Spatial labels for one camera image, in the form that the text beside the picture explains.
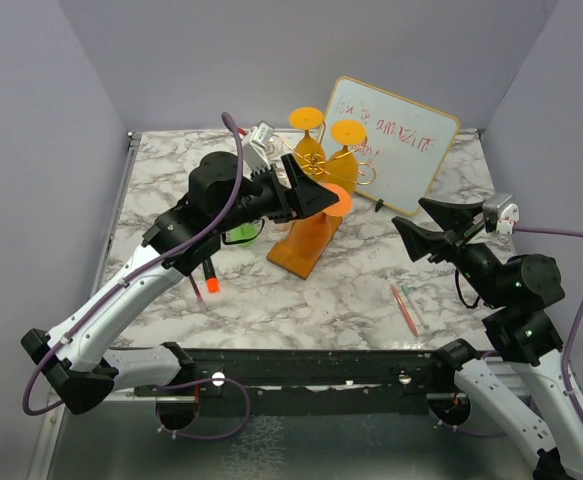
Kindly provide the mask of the yellow plastic wine glass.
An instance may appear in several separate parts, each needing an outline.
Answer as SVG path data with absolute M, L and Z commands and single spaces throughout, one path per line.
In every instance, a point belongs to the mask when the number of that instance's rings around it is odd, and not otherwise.
M 315 107 L 300 107 L 288 117 L 291 127 L 303 132 L 303 137 L 294 147 L 294 157 L 305 173 L 312 176 L 324 172 L 325 153 L 320 142 L 312 136 L 323 123 L 323 114 Z
M 343 119 L 331 126 L 330 134 L 340 149 L 326 163 L 326 181 L 339 185 L 352 194 L 356 189 L 359 175 L 358 162 L 352 147 L 357 147 L 364 142 L 366 131 L 358 121 Z

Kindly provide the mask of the yellow plastic wine glass front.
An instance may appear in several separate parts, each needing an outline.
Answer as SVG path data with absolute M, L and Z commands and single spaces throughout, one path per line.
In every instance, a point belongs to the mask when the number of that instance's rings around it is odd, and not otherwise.
M 330 134 L 340 149 L 326 163 L 326 181 L 339 185 L 352 194 L 356 189 L 359 175 L 358 162 L 352 147 L 357 147 L 364 142 L 366 131 L 358 121 L 343 119 L 331 126 Z

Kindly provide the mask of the orange plastic wine glass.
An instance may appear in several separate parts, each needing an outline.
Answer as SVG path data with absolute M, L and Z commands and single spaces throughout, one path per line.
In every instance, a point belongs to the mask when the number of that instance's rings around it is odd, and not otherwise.
M 330 241 L 331 221 L 342 219 L 352 208 L 351 194 L 339 185 L 321 183 L 339 196 L 336 205 L 306 219 L 298 220 L 292 227 L 286 241 L 290 251 L 301 259 L 317 259 Z

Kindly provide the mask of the green plastic wine glass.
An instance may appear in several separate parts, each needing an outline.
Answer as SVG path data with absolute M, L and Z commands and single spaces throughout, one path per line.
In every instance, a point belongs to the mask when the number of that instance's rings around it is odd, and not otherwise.
M 249 246 L 260 236 L 264 229 L 264 223 L 245 223 L 224 236 L 224 243 L 228 246 Z

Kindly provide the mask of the clear wine glass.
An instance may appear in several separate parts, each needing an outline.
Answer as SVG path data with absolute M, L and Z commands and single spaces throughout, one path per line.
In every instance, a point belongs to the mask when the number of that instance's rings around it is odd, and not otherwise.
M 268 141 L 265 147 L 265 154 L 270 162 L 277 161 L 284 153 L 285 146 L 279 138 L 275 137 Z

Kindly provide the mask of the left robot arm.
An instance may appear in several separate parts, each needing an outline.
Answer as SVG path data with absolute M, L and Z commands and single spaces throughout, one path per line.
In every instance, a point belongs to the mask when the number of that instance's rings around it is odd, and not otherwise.
M 292 155 L 282 158 L 290 184 L 264 169 L 244 177 L 233 153 L 205 155 L 188 192 L 159 215 L 117 274 L 56 327 L 32 329 L 21 344 L 69 411 L 83 414 L 117 390 L 156 386 L 177 395 L 191 385 L 192 360 L 174 342 L 113 348 L 146 307 L 221 247 L 224 233 L 264 217 L 276 223 L 311 217 L 339 200 L 310 179 Z

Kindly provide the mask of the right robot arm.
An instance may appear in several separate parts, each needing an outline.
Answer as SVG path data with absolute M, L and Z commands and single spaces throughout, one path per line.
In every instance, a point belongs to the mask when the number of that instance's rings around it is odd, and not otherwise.
M 483 320 L 487 337 L 535 405 L 512 393 L 465 340 L 436 350 L 432 383 L 443 391 L 457 388 L 479 405 L 517 446 L 534 478 L 583 479 L 583 393 L 569 362 L 573 342 L 561 339 L 546 313 L 565 297 L 555 259 L 526 254 L 500 262 L 479 241 L 481 234 L 519 231 L 519 208 L 509 195 L 473 204 L 422 198 L 419 204 L 439 228 L 394 217 L 409 258 L 451 263 L 492 308 Z

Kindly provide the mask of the white green marker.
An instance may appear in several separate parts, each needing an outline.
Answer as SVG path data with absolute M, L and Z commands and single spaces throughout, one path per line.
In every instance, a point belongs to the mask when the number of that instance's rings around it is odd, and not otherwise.
M 401 290 L 404 293 L 404 295 L 406 296 L 406 299 L 409 302 L 409 305 L 411 306 L 411 308 L 412 308 L 413 312 L 415 313 L 421 326 L 425 330 L 429 330 L 430 325 L 426 321 L 426 319 L 424 318 L 423 313 L 422 313 L 421 309 L 419 308 L 417 302 L 415 301 L 415 298 L 414 298 L 413 294 L 411 293 L 410 289 L 408 288 L 408 286 L 406 284 L 402 284 Z

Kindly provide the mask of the yellow framed whiteboard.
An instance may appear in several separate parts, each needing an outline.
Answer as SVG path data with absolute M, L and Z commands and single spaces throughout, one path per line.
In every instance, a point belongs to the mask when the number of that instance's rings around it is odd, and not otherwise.
M 456 134 L 459 120 L 433 107 L 343 76 L 325 111 L 322 146 L 327 155 L 341 149 L 330 129 L 340 120 L 355 120 L 366 132 L 353 148 L 364 166 L 356 192 L 387 208 L 412 216 L 437 175 Z

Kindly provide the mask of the orange black highlighter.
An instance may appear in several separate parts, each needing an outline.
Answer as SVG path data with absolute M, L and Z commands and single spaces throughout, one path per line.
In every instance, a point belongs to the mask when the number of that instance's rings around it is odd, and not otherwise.
M 220 286 L 212 260 L 210 258 L 205 259 L 202 267 L 208 292 L 218 293 Z

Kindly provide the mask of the dark red pen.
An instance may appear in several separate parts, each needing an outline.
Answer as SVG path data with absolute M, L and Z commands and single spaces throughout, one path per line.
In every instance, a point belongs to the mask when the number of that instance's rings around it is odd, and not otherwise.
M 191 287 L 192 287 L 192 289 L 193 289 L 193 291 L 194 291 L 194 294 L 195 294 L 195 296 L 196 296 L 197 302 L 198 302 L 200 305 L 204 305 L 204 299 L 203 299 L 203 296 L 202 296 L 202 294 L 201 294 L 201 291 L 200 291 L 200 289 L 199 289 L 199 287 L 198 287 L 198 285 L 197 285 L 197 283 L 196 283 L 196 281 L 195 281 L 194 277 L 193 277 L 192 275 L 189 275 L 189 276 L 188 276 L 188 279 L 189 279 L 189 282 L 190 282 L 190 284 L 191 284 Z

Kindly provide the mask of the black front rail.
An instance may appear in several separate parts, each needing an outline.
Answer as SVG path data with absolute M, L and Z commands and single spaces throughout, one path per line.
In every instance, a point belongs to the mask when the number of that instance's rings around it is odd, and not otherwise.
M 152 382 L 134 388 L 171 414 L 197 409 L 211 417 L 319 416 L 400 413 L 425 415 L 431 400 L 451 400 L 451 370 L 430 350 L 187 351 L 180 377 L 199 388 L 167 390 Z

